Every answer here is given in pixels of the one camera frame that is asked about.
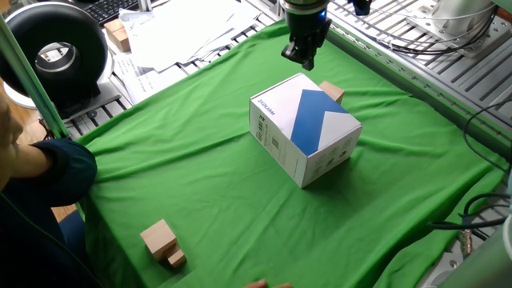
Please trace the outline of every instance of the paper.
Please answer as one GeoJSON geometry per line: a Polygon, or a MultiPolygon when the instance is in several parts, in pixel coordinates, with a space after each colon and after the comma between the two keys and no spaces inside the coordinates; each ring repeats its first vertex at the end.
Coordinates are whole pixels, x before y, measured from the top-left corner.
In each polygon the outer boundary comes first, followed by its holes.
{"type": "Polygon", "coordinates": [[[151,12],[120,10],[134,64],[162,72],[231,43],[258,11],[235,0],[172,0],[151,12]]]}
{"type": "Polygon", "coordinates": [[[125,84],[133,104],[153,96],[186,76],[177,66],[172,66],[161,73],[136,66],[131,53],[116,55],[114,60],[114,72],[125,84]]]}
{"type": "Polygon", "coordinates": [[[176,63],[214,58],[259,14],[235,0],[171,0],[151,12],[120,10],[131,53],[114,56],[114,72],[137,104],[186,76],[176,63]]]}

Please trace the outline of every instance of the green pole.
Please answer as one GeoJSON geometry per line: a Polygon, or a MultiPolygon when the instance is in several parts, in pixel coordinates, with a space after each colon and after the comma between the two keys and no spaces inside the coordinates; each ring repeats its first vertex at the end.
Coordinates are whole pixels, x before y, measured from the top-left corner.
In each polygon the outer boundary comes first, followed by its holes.
{"type": "Polygon", "coordinates": [[[0,16],[0,53],[7,59],[10,67],[13,69],[19,81],[23,84],[25,91],[28,93],[34,104],[38,108],[41,116],[45,119],[46,124],[57,138],[65,138],[69,133],[64,126],[61,118],[48,98],[48,94],[42,88],[38,77],[36,76],[32,66],[26,59],[22,48],[16,42],[12,32],[10,32],[6,21],[0,16]]]}

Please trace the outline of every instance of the cardboard box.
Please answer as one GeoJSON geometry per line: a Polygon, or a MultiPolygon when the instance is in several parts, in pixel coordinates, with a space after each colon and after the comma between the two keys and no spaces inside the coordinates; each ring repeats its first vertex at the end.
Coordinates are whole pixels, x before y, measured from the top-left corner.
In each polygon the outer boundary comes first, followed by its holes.
{"type": "Polygon", "coordinates": [[[347,160],[361,123],[304,74],[253,96],[250,132],[301,187],[347,160]]]}
{"type": "Polygon", "coordinates": [[[115,19],[105,24],[106,35],[121,52],[130,52],[130,40],[121,20],[115,19]]]}

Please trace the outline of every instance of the person's arm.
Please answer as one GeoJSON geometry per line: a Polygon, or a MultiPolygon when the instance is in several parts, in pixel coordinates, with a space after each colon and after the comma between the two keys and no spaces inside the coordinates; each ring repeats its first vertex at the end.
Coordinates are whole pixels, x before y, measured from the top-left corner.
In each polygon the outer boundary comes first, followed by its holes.
{"type": "Polygon", "coordinates": [[[40,149],[29,145],[20,145],[12,177],[37,177],[47,172],[52,167],[53,162],[51,156],[44,154],[40,149]]]}
{"type": "Polygon", "coordinates": [[[38,188],[50,206],[68,206],[82,199],[94,183],[97,167],[84,146],[49,140],[21,148],[14,177],[38,188]]]}

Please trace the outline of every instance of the green cloth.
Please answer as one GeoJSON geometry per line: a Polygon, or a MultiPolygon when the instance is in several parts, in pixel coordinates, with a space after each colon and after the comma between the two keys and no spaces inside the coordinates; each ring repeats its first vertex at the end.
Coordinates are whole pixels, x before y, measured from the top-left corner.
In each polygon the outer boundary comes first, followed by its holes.
{"type": "Polygon", "coordinates": [[[299,189],[248,132],[250,97],[305,72],[280,56],[288,40],[276,23],[80,139],[98,162],[82,208],[103,280],[413,287],[454,236],[426,223],[499,183],[456,126],[326,42],[306,75],[346,91],[362,136],[350,160],[299,189]],[[156,263],[139,236],[161,219],[187,256],[181,270],[156,263]]]}

